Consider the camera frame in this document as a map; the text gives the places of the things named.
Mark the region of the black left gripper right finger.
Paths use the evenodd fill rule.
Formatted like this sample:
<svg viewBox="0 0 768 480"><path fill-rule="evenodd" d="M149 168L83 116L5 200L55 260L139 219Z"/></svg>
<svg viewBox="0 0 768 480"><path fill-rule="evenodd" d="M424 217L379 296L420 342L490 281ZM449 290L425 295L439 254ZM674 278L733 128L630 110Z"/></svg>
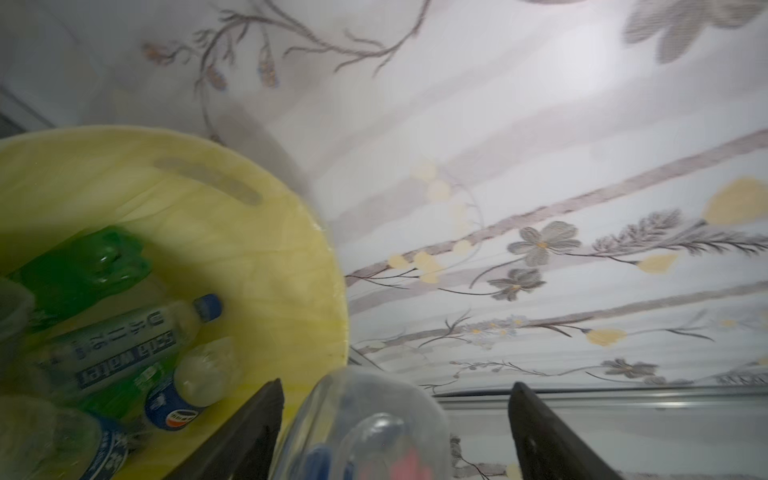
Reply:
<svg viewBox="0 0 768 480"><path fill-rule="evenodd" d="M512 387L508 420L523 479L621 479L522 382Z"/></svg>

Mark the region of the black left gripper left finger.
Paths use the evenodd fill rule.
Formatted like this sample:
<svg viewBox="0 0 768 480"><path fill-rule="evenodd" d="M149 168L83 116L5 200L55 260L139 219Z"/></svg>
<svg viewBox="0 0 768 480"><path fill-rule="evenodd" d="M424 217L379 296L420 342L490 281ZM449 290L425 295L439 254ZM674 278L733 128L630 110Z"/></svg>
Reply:
<svg viewBox="0 0 768 480"><path fill-rule="evenodd" d="M171 480L268 479L284 404L281 381L266 383L166 477Z"/></svg>

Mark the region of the small blue label water bottle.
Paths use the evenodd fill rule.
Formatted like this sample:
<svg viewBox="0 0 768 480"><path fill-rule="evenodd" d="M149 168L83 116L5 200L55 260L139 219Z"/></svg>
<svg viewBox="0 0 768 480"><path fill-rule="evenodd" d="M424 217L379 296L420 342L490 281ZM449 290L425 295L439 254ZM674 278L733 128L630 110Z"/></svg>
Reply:
<svg viewBox="0 0 768 480"><path fill-rule="evenodd" d="M144 402L145 421L150 428L182 430L207 408L233 393L242 374L232 337L196 346L148 393Z"/></svg>

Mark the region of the clear bottle white green cap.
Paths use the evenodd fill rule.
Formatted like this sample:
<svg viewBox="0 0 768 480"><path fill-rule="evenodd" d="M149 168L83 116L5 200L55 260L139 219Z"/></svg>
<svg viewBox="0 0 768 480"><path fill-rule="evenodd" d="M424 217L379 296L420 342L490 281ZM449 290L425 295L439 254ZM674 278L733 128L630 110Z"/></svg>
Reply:
<svg viewBox="0 0 768 480"><path fill-rule="evenodd" d="M273 479L448 479L447 417L425 391L378 370L324 376L285 430Z"/></svg>

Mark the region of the clear bottle blue cap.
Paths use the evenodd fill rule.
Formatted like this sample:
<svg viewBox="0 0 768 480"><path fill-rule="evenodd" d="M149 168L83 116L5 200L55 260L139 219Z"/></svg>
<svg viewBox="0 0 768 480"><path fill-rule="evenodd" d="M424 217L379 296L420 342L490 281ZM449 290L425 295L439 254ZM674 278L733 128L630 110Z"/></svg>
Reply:
<svg viewBox="0 0 768 480"><path fill-rule="evenodd" d="M22 357L22 379L38 395L76 403L179 353L223 313L207 294L135 309L56 336Z"/></svg>

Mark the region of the green soda bottle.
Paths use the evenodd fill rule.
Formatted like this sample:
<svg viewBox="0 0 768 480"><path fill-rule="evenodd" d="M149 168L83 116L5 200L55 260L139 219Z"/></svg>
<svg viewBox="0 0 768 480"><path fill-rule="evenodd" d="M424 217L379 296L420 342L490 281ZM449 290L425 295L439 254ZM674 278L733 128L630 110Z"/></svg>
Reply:
<svg viewBox="0 0 768 480"><path fill-rule="evenodd" d="M49 329L143 281L152 272L143 249L137 236L122 227L108 226L13 271L9 279L35 297L30 330Z"/></svg>

